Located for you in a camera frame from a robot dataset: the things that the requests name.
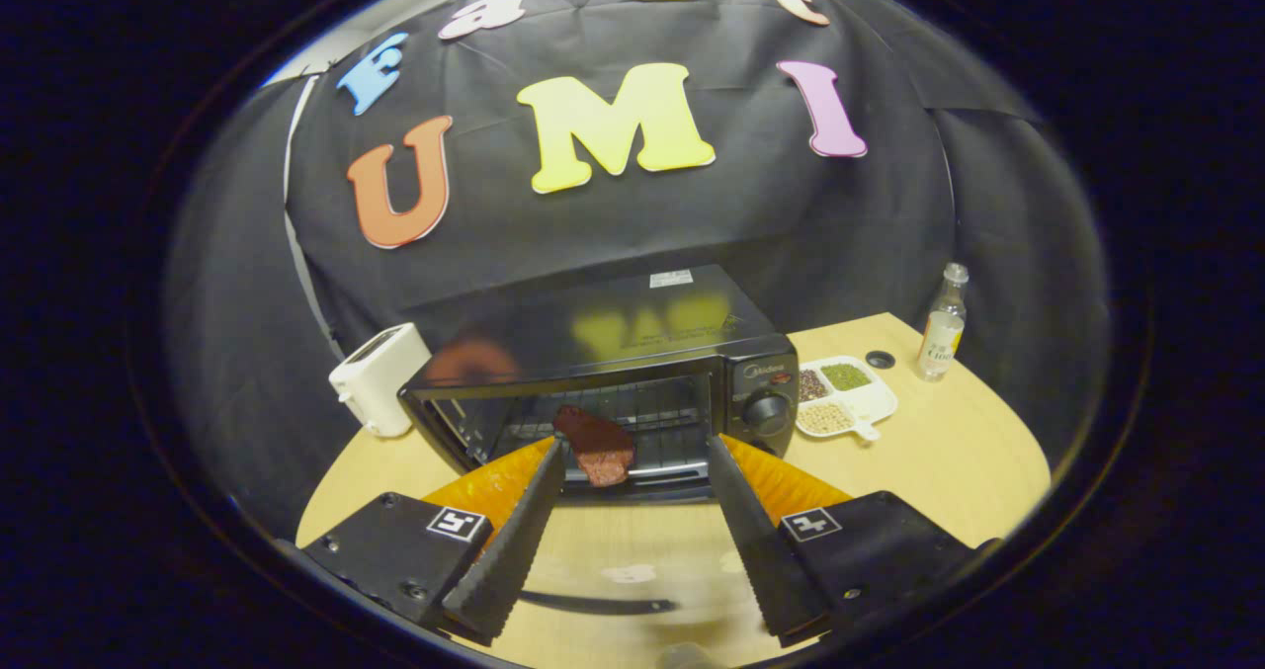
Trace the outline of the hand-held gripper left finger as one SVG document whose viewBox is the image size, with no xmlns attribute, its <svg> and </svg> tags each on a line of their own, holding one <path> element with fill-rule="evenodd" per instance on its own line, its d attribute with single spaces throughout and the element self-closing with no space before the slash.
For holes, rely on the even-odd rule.
<svg viewBox="0 0 1265 669">
<path fill-rule="evenodd" d="M 541 439 L 421 500 L 385 492 L 301 551 L 368 602 L 488 646 L 533 570 L 564 472 L 560 443 Z"/>
</svg>

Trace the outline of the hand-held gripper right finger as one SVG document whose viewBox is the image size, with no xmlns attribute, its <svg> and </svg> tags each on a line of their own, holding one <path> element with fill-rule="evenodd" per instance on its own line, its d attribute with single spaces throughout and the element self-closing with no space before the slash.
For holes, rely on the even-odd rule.
<svg viewBox="0 0 1265 669">
<path fill-rule="evenodd" d="M 853 497 L 727 435 L 708 473 L 768 634 L 854 640 L 911 615 L 974 559 L 898 494 Z"/>
</svg>

